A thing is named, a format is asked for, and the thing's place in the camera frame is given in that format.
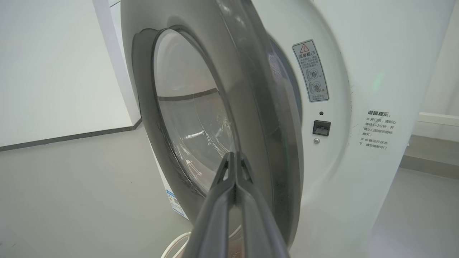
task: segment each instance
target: dark gray baseboard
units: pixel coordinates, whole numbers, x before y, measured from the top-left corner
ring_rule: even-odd
[[[97,131],[97,132],[90,132],[90,133],[84,133],[84,134],[78,134],[78,135],[62,136],[62,137],[56,137],[56,138],[51,138],[51,139],[36,140],[36,141],[24,142],[24,143],[13,144],[13,145],[8,145],[8,146],[2,146],[2,147],[0,147],[0,151],[10,151],[10,150],[27,148],[27,147],[38,146],[38,145],[44,145],[44,144],[49,144],[49,143],[54,143],[54,142],[59,142],[59,141],[74,140],[74,139],[81,139],[81,138],[98,136],[98,135],[107,135],[107,134],[114,134],[114,133],[119,133],[119,132],[132,131],[132,130],[137,129],[137,127],[139,126],[139,124],[141,122],[142,122],[142,119],[139,119],[135,123],[134,126],[128,126],[128,127],[122,127],[122,128],[114,128],[114,129],[102,130],[102,131]]]
[[[459,142],[412,135],[400,167],[459,179]]]

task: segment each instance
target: white hose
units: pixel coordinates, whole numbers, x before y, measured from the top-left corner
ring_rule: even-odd
[[[172,248],[174,248],[174,246],[176,246],[178,244],[178,242],[180,242],[184,238],[188,238],[186,240],[185,244],[183,244],[182,247],[180,247],[180,249],[172,257],[172,258],[177,258],[177,256],[183,251],[183,249],[185,249],[185,246],[188,243],[188,240],[190,240],[190,235],[191,235],[191,232],[186,232],[186,233],[183,233],[183,234],[179,235],[176,239],[174,239],[174,241],[172,241],[169,244],[169,246],[166,248],[166,250],[164,250],[164,252],[162,253],[161,258],[166,258],[169,255],[169,253],[171,252]]]

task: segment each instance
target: red triangle symbol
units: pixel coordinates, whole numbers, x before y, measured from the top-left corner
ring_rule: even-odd
[[[303,46],[301,47],[300,53],[304,53],[308,51],[309,51],[309,48],[305,44],[303,44]]]

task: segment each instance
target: washing machine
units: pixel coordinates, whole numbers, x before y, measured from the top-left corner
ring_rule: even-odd
[[[453,6],[123,0],[128,71],[172,209],[194,223],[223,155],[241,151],[292,257],[365,257]]]

